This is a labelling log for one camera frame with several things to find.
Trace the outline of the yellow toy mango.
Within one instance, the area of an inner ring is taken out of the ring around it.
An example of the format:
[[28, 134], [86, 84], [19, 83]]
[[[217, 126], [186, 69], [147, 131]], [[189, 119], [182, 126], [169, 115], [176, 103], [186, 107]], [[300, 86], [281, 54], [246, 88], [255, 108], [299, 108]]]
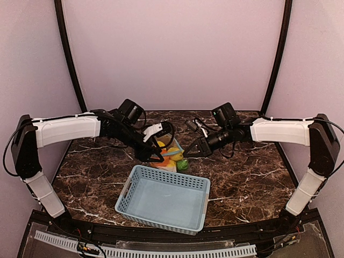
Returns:
[[158, 141], [157, 144], [158, 144], [160, 149], [166, 149], [167, 148], [167, 145], [162, 141]]

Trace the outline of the orange toy fruit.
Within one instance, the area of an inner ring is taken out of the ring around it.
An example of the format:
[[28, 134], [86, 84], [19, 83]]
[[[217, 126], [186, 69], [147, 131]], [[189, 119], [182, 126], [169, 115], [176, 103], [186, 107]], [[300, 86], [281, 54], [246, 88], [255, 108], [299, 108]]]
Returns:
[[175, 161], [170, 158], [170, 156], [164, 156], [163, 162], [151, 162], [150, 164], [153, 166], [161, 166], [161, 167], [173, 167], [175, 166]]

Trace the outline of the clear zip bag blue zipper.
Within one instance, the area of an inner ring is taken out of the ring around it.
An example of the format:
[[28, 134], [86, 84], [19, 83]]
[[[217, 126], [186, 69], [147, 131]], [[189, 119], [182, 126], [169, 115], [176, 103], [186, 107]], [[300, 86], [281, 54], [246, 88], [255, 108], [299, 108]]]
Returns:
[[[184, 152], [184, 149], [180, 146], [178, 141], [175, 138], [173, 138], [171, 144], [168, 145], [166, 149], [162, 149], [161, 155], [162, 156], [170, 156], [170, 158], [171, 158], [173, 155], [175, 155], [175, 154], [177, 154], [179, 152]], [[154, 168], [157, 168], [157, 169], [169, 171], [169, 172], [178, 172], [178, 171], [180, 171], [180, 170], [177, 169], [177, 162], [175, 162], [175, 166], [173, 166], [173, 167], [153, 166], [151, 164], [150, 164], [150, 166], [154, 167]]]

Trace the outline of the yellow wrinkled toy fruit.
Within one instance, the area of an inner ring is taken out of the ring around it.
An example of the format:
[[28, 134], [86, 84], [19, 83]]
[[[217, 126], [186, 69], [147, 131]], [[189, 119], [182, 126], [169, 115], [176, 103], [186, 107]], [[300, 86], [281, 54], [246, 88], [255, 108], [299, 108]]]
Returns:
[[179, 152], [171, 157], [175, 162], [182, 161], [184, 159], [183, 152]]

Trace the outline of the green toy bitter gourd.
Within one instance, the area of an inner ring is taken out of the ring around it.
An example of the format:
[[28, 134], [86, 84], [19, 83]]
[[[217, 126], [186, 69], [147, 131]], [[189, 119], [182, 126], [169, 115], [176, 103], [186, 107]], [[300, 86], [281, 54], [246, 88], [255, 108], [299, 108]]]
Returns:
[[188, 160], [183, 159], [177, 162], [177, 169], [180, 171], [185, 171], [189, 168]]

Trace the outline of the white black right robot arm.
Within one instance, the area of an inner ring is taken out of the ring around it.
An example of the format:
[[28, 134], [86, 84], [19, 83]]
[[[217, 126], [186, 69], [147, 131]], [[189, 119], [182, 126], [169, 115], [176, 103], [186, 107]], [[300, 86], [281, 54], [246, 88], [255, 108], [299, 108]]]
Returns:
[[214, 151], [235, 142], [286, 142], [307, 146], [310, 163], [285, 211], [298, 216], [317, 195], [325, 182], [339, 170], [336, 165], [340, 151], [333, 130], [336, 124], [325, 114], [313, 118], [281, 119], [260, 117], [240, 121], [239, 117], [221, 124], [221, 129], [196, 139], [185, 149], [184, 157], [208, 157]]

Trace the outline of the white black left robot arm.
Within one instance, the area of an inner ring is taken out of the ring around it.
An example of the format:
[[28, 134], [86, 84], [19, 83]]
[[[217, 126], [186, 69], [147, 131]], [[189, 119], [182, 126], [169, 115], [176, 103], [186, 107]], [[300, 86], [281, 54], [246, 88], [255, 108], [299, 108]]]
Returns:
[[114, 109], [45, 119], [23, 115], [5, 147], [11, 151], [15, 167], [15, 172], [8, 174], [19, 177], [46, 212], [58, 218], [67, 209], [43, 172], [38, 149], [79, 138], [108, 137], [131, 147], [141, 162], [162, 162], [159, 144], [134, 127], [141, 114]]

